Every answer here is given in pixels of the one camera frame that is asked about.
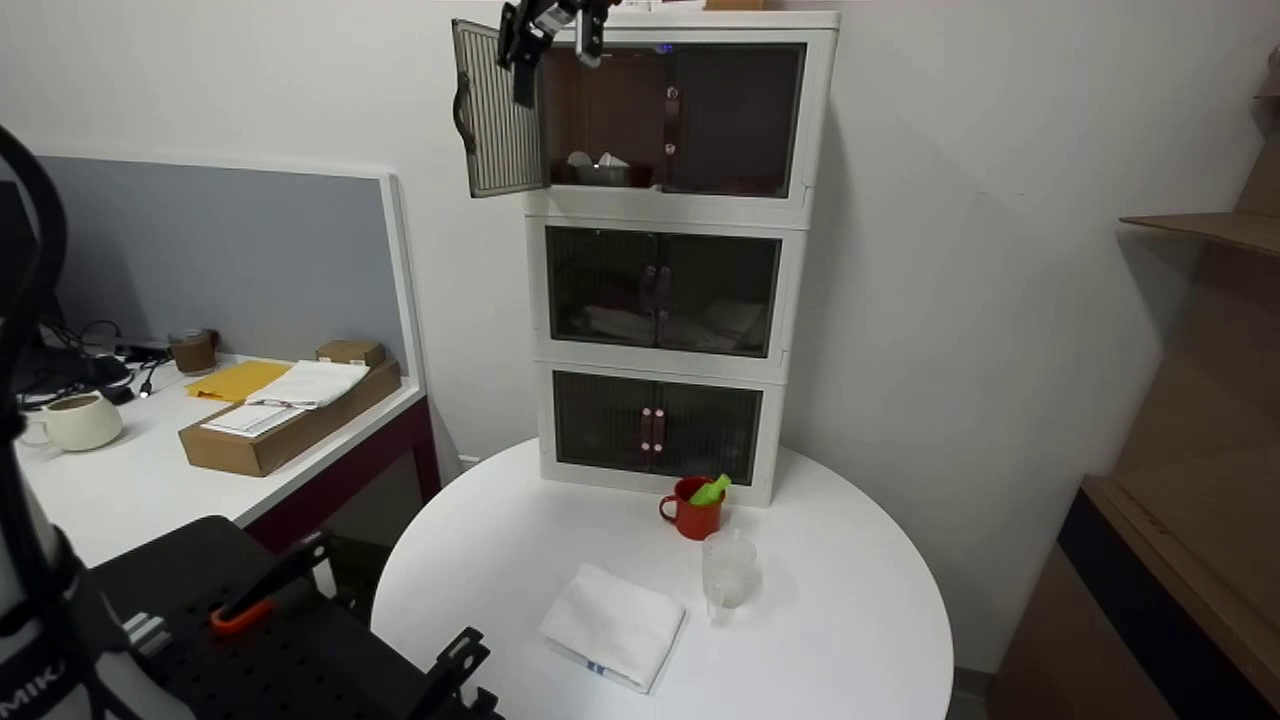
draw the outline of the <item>open cabinet door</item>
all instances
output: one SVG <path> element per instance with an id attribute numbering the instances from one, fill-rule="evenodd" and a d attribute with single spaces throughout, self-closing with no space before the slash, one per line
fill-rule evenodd
<path id="1" fill-rule="evenodd" d="M 544 186 L 541 111 L 514 99 L 514 72 L 495 63 L 495 29 L 451 19 L 451 125 L 467 146 L 477 198 Z"/>

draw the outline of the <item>white wall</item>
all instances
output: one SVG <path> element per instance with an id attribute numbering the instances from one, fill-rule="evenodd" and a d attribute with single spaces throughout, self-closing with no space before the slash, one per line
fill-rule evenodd
<path id="1" fill-rule="evenodd" d="M 1158 362 L 1181 271 L 1115 216 L 1238 193 L 1275 36 L 1271 0 L 848 5 L 792 438 L 919 541 L 966 667 L 997 667 Z M 531 328 L 514 208 L 460 193 L 448 93 L 440 0 L 0 5 L 5 125 L 398 166 L 433 397 L 494 451 L 538 429 Z"/>
<path id="2" fill-rule="evenodd" d="M 792 438 L 916 534 L 992 673 L 1181 295 L 1115 216 L 1238 195 L 1280 5 L 792 5 L 846 7 Z"/>

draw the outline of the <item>black cable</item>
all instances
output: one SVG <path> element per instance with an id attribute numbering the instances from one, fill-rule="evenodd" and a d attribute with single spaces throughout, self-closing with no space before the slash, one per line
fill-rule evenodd
<path id="1" fill-rule="evenodd" d="M 159 361 L 149 362 L 149 378 L 137 391 L 155 397 L 155 388 L 151 388 L 155 366 L 159 366 Z"/>
<path id="2" fill-rule="evenodd" d="M 0 333 L 0 437 L 5 437 L 5 451 L 0 451 L 0 512 L 5 512 L 5 542 L 12 555 L 12 572 L 26 595 L 43 595 L 49 588 L 62 585 L 62 572 L 49 564 L 41 530 L 35 530 L 35 509 L 28 504 L 22 467 L 17 467 L 17 451 L 12 438 L 26 430 L 26 415 L 17 413 L 17 397 L 7 391 L 12 377 L 17 377 L 17 361 L 28 342 L 28 335 L 35 333 L 35 317 L 41 306 L 54 305 L 54 288 L 63 271 L 69 259 L 69 211 L 54 186 L 54 180 L 43 174 L 41 161 L 7 132 L 0 127 L 0 161 L 12 166 L 12 174 L 26 185 L 31 208 L 35 208 L 35 225 L 41 225 L 41 253 L 31 259 L 31 269 L 26 271 L 22 290 L 7 305 L 7 321 Z M 54 550 L 62 564 L 82 564 L 71 542 L 62 542 Z M 93 667 L 93 651 L 82 643 L 71 608 L 62 598 L 41 608 L 41 628 L 43 637 L 63 651 L 69 673 L 82 679 L 82 689 L 89 693 L 96 714 L 110 706 L 122 720 L 132 720 L 132 710 L 125 706 L 125 699 L 106 689 L 106 679 Z"/>

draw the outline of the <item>desk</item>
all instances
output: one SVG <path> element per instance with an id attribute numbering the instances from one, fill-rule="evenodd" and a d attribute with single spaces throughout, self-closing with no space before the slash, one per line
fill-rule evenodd
<path id="1" fill-rule="evenodd" d="M 477 684 L 515 720 L 948 714 L 943 598 L 883 509 L 784 451 L 775 504 L 742 520 L 757 530 L 766 588 L 717 628 L 700 598 L 700 542 L 656 514 L 656 495 L 541 481 L 538 445 L 521 445 L 410 522 L 372 631 L 427 667 L 451 631 L 477 622 L 495 651 Z M 654 694 L 544 648 L 541 618 L 585 559 L 690 608 Z"/>
<path id="2" fill-rule="evenodd" d="M 197 514 L 227 514 L 247 527 L 268 547 L 283 547 L 306 522 L 325 520 L 335 498 L 352 495 L 372 481 L 387 451 L 415 448 L 422 484 L 436 484 L 433 429 L 424 413 L 424 391 L 399 383 L 387 401 L 362 413 L 350 429 L 325 437 L 316 448 L 278 467 L 272 474 L 231 474 L 192 467 L 182 448 L 182 429 L 212 415 L 223 403 L 192 401 L 183 377 L 164 362 L 151 378 L 155 397 L 122 409 L 127 430 L 100 451 L 56 451 L 31 448 L 28 437 L 17 438 L 22 467 L 43 504 L 43 514 L 69 530 L 89 569 L 125 555 Z M 352 451 L 372 448 L 375 458 L 365 467 L 342 467 Z M 330 495 L 309 498 L 309 509 L 288 509 L 309 484 L 325 484 Z"/>

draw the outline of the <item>glass cabinet door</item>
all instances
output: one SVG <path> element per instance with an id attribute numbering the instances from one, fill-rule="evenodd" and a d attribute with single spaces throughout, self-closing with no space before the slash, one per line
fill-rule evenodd
<path id="1" fill-rule="evenodd" d="M 548 185 L 790 195 L 803 43 L 609 43 L 585 66 L 555 43 L 538 109 L 514 99 L 495 29 L 451 23 L 451 125 L 474 195 Z"/>
<path id="2" fill-rule="evenodd" d="M 609 48 L 544 61 L 553 185 L 790 195 L 803 43 Z"/>
<path id="3" fill-rule="evenodd" d="M 664 383 L 664 451 L 656 467 L 664 474 L 721 474 L 753 484 L 759 391 Z"/>
<path id="4" fill-rule="evenodd" d="M 555 458 L 750 484 L 759 391 L 555 373 Z"/>
<path id="5" fill-rule="evenodd" d="M 656 409 L 654 383 L 574 373 L 555 373 L 553 383 L 562 462 L 654 470 L 645 415 Z"/>
<path id="6" fill-rule="evenodd" d="M 548 226 L 555 341 L 769 355 L 780 241 Z"/>

